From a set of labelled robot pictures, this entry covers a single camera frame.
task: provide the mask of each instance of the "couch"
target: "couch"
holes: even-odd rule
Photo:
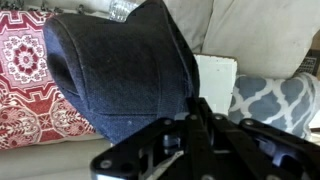
[[[94,10],[108,12],[109,9],[107,7],[110,1],[104,1],[103,4],[106,8],[101,8],[102,6],[97,5],[97,1],[94,2],[96,4],[88,4],[87,1],[77,1],[77,3],[84,3],[86,7],[90,7],[90,13]],[[304,133],[308,130],[305,128],[319,110],[317,102],[319,98],[318,91],[320,89],[318,82],[312,76],[299,74],[293,77],[293,75],[296,68],[302,62],[307,49],[310,48],[313,35],[319,29],[320,23],[317,23],[319,19],[311,18],[320,17],[316,14],[316,12],[320,12],[316,8],[320,7],[317,1],[310,1],[309,5],[307,5],[309,8],[304,10],[298,8],[301,6],[299,3],[303,3],[303,1],[298,1],[298,4],[293,4],[290,1],[283,1],[281,4],[275,1],[268,1],[264,2],[265,4],[247,3],[245,5],[232,0],[203,0],[201,3],[193,0],[183,1],[184,3],[181,0],[166,0],[165,2],[194,53],[233,56],[237,59],[238,70],[241,76],[237,77],[234,94],[241,92],[241,83],[242,86],[244,84],[257,84],[256,82],[261,82],[261,79],[266,79],[265,81],[270,82],[272,87],[281,86],[281,84],[290,86],[289,88],[286,86],[285,89],[296,89],[295,82],[297,81],[303,84],[303,88],[301,89],[304,90],[301,91],[304,91],[304,93],[291,93],[290,97],[298,96],[300,98],[299,102],[301,102],[302,97],[306,97],[305,99],[312,104],[312,107],[306,107],[309,114],[304,116],[308,116],[307,119],[301,118],[301,122],[289,122],[289,124],[291,123],[290,127],[284,127],[283,124],[288,125],[288,122],[286,122],[286,119],[282,119],[285,123],[279,123],[283,122],[281,121],[282,117],[274,117],[270,120],[268,117],[271,117],[271,115],[266,115],[263,118],[270,122],[276,122],[273,124],[274,126],[291,133],[294,133],[295,127],[299,126],[301,128],[298,136],[306,138],[307,135]],[[28,1],[28,3],[28,5],[39,5],[39,1]],[[54,4],[55,2],[50,3],[49,6],[51,7],[56,5],[62,8],[74,9],[77,6],[77,4],[64,3],[64,1],[57,1],[58,4]],[[239,16],[239,13],[243,13],[241,11],[243,8],[248,8],[250,11],[246,11],[241,23],[235,23],[235,19]],[[254,9],[259,9],[262,14],[273,13],[273,15],[283,18],[278,19],[272,16],[260,21],[256,19],[251,23],[246,23],[246,18],[252,17],[253,14],[257,13],[257,10],[253,11]],[[277,21],[274,24],[280,24],[280,27],[276,27],[275,25],[270,26],[270,21]],[[301,24],[307,27],[306,29],[310,29],[310,31],[304,30],[304,33],[301,33],[303,30],[297,28]],[[238,121],[239,117],[254,116],[257,112],[261,113],[259,111],[249,112],[248,110],[241,109],[241,107],[237,107],[239,102],[241,102],[240,104],[247,103],[249,107],[250,104],[259,100],[259,98],[255,97],[255,93],[259,92],[259,90],[262,92],[265,87],[255,88],[257,90],[253,93],[240,93],[239,96],[233,97],[232,102],[230,96],[227,104],[217,104],[217,106],[231,106],[230,117],[235,117],[234,121]],[[276,90],[272,89],[267,91],[265,95],[271,91],[276,92]],[[279,97],[282,97],[282,100],[286,101],[286,98],[283,98],[284,95],[281,93],[275,96],[276,98],[273,98],[273,101],[269,102],[270,104],[278,101]],[[252,101],[245,102],[246,99],[250,98]],[[283,105],[280,103],[280,106],[290,107],[290,104]],[[277,116],[281,114],[284,117],[287,111],[281,111],[281,113],[279,111],[273,115]],[[69,136],[57,141],[41,142],[32,146],[2,150],[0,151],[0,160],[5,163],[1,163],[0,165],[0,179],[90,179],[88,168],[90,161],[94,156],[110,148],[110,146],[111,143],[108,140],[103,139],[94,130],[88,130],[83,136],[79,137]]]

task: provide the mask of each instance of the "screw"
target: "screw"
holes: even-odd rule
[[[220,115],[216,115],[215,118],[216,118],[216,120],[221,120],[221,119],[223,119],[223,117],[220,116]]]
[[[251,120],[246,120],[244,123],[245,123],[246,125],[248,125],[248,126],[253,125],[253,121],[251,121]]]
[[[266,180],[281,180],[281,178],[276,175],[270,174],[267,176]]]
[[[197,120],[198,118],[197,118],[196,115],[191,115],[191,116],[190,116],[190,119],[191,119],[191,120]]]
[[[112,166],[112,161],[110,160],[104,160],[100,163],[100,167],[102,169],[109,169]]]
[[[210,175],[203,175],[201,180],[214,180],[214,178]]]
[[[172,121],[170,119],[167,119],[167,120],[164,121],[165,125],[170,125],[171,123],[172,123]]]

